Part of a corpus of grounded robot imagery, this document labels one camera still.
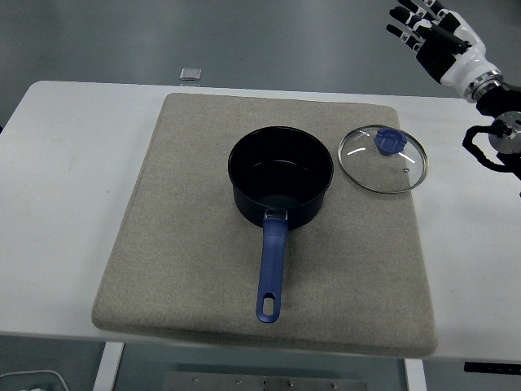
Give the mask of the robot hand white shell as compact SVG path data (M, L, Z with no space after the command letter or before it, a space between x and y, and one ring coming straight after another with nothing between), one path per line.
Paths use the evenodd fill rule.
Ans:
M440 1L399 1L389 15L401 24L387 31L407 45L429 76L453 87L469 102L488 72L497 67L486 60L486 47L474 29L456 11Z

